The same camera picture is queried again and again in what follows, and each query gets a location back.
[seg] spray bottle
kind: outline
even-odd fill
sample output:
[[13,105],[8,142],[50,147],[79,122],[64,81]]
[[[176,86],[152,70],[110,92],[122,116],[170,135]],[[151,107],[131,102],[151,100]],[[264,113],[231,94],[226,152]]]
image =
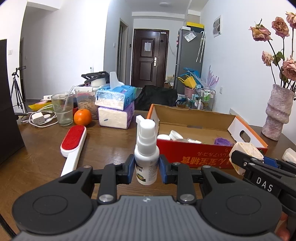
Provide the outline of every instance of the spray bottle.
[[137,180],[143,185],[156,181],[159,149],[156,145],[155,122],[138,115],[137,144],[135,147]]

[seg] door frame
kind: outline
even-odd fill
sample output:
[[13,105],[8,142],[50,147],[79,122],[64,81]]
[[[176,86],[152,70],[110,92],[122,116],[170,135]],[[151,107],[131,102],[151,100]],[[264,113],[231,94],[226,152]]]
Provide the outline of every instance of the door frame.
[[131,62],[131,85],[133,86],[133,65],[134,65],[134,59],[135,59],[135,48],[136,48],[136,32],[137,31],[154,31],[154,32],[166,32],[167,38],[165,43],[165,62],[164,62],[164,70],[163,70],[163,84],[162,87],[164,87],[165,83],[165,76],[166,76],[166,70],[167,70],[167,62],[168,62],[168,47],[169,47],[169,30],[162,30],[162,29],[148,29],[148,28],[135,28],[133,30],[133,53],[132,53],[132,62]]
[[[23,65],[24,65],[24,37],[21,37],[21,39],[20,39],[19,66],[22,67]],[[23,101],[26,101],[26,90],[25,90],[24,72],[23,72],[23,70],[20,70],[20,91],[21,91],[21,94],[22,94]]]
[[127,57],[127,49],[128,49],[127,44],[128,44],[128,25],[122,19],[120,19],[119,30],[118,30],[118,42],[117,42],[116,72],[117,72],[118,80],[120,81],[120,79],[123,77],[125,84],[126,84],[126,57]]

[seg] ceiling light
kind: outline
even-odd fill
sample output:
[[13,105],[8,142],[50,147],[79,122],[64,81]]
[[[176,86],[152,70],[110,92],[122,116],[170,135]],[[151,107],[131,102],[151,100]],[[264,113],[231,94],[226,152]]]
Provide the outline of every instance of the ceiling light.
[[159,6],[161,6],[161,7],[169,7],[170,5],[171,5],[171,3],[169,3],[169,2],[161,2],[159,4]]

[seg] pink textured vase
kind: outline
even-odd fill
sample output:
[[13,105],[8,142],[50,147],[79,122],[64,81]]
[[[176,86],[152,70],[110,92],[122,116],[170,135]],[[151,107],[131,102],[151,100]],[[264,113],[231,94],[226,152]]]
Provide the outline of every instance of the pink textured vase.
[[263,135],[274,141],[279,140],[283,125],[289,122],[293,98],[293,91],[273,85],[265,111],[267,118],[262,128]]

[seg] orange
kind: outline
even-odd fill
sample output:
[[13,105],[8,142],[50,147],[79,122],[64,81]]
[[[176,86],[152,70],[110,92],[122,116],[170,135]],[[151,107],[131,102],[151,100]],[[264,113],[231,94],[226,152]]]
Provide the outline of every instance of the orange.
[[91,122],[91,112],[88,109],[80,109],[74,114],[76,125],[87,126]]

